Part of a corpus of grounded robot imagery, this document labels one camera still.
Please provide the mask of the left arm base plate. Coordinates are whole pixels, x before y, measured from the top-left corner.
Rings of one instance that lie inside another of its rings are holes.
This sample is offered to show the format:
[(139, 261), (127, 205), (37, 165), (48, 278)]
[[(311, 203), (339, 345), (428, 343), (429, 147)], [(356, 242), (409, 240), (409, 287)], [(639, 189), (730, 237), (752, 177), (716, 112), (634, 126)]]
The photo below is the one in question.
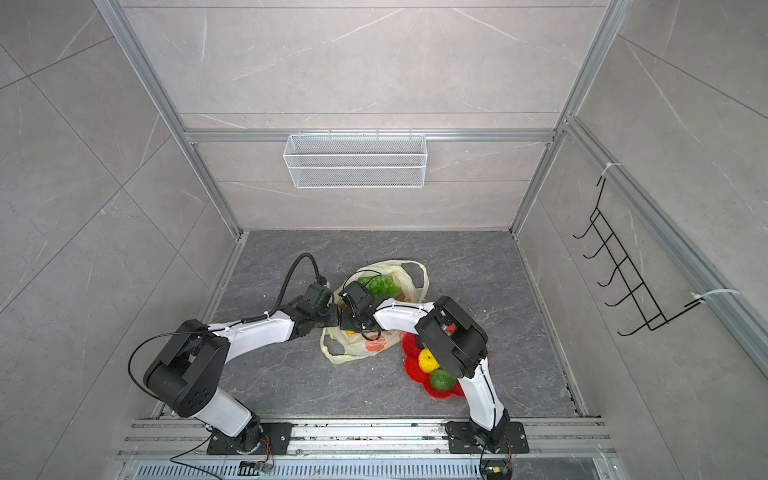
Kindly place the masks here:
[(208, 455), (285, 455), (291, 440), (293, 424), (267, 422), (248, 425), (237, 437), (231, 438), (214, 429), (208, 443)]

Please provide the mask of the cream plastic shopping bag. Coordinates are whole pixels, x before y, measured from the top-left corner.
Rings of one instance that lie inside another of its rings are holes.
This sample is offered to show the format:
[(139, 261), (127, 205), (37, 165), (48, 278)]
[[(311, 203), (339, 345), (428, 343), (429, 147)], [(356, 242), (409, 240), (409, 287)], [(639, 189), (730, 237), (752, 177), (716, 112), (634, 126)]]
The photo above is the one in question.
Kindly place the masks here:
[(333, 292), (338, 323), (322, 330), (320, 348), (333, 365), (372, 357), (400, 343), (432, 304), (430, 279), (414, 260), (384, 260), (359, 268)]

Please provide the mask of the red flower-shaped plate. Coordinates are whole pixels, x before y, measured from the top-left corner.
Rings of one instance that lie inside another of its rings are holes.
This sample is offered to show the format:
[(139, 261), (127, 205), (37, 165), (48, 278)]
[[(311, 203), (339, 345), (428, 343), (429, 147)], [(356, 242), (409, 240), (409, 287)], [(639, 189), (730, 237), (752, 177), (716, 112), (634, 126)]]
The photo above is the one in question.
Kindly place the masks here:
[(412, 381), (421, 384), (430, 397), (436, 400), (444, 400), (452, 396), (465, 397), (458, 380), (443, 370), (430, 354), (423, 354), (426, 347), (418, 335), (403, 333), (401, 347), (405, 354), (406, 375)]

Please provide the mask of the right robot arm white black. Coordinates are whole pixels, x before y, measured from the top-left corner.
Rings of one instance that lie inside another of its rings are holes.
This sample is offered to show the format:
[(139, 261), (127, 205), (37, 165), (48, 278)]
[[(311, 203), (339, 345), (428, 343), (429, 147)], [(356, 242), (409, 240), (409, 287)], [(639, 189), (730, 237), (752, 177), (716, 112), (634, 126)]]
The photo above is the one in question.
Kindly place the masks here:
[(340, 327), (354, 332), (402, 331), (418, 335), (439, 366), (457, 378), (478, 442), (496, 452), (506, 444), (510, 416), (490, 377), (485, 330), (452, 298), (409, 303), (375, 297), (358, 281), (340, 292)]

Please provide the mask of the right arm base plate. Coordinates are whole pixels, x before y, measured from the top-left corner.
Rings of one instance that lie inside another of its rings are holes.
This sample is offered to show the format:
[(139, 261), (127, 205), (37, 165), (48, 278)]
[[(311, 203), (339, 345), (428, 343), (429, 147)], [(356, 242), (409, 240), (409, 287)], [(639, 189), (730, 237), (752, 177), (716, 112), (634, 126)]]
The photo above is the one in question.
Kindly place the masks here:
[(530, 452), (527, 434), (520, 422), (502, 422), (486, 431), (472, 422), (449, 421), (445, 432), (452, 454)]

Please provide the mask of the yellow fake bell pepper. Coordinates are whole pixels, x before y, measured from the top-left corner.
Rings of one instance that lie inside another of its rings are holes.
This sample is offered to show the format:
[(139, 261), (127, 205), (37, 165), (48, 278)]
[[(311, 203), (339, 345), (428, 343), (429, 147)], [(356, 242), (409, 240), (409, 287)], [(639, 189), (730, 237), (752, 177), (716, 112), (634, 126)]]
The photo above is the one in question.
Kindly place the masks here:
[(440, 368), (438, 361), (428, 348), (420, 351), (417, 362), (419, 369), (428, 375)]

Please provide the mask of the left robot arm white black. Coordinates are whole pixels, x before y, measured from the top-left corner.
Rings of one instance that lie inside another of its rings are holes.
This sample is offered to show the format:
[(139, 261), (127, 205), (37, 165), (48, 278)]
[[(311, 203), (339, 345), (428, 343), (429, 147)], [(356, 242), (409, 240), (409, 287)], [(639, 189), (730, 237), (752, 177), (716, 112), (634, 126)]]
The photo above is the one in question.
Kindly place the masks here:
[(144, 386), (179, 416), (236, 438), (256, 429), (258, 416), (219, 387), (224, 366), (257, 349), (303, 337), (334, 315), (331, 290), (312, 284), (263, 319), (232, 325), (185, 321), (145, 371)]

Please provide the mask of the green fake pepper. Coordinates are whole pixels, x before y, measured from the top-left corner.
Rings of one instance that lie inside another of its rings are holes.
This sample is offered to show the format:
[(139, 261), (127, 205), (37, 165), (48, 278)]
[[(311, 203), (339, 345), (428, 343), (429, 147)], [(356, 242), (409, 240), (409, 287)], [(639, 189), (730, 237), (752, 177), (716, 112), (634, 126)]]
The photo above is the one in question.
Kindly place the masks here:
[(430, 374), (429, 384), (434, 391), (449, 392), (456, 386), (457, 378), (439, 368)]

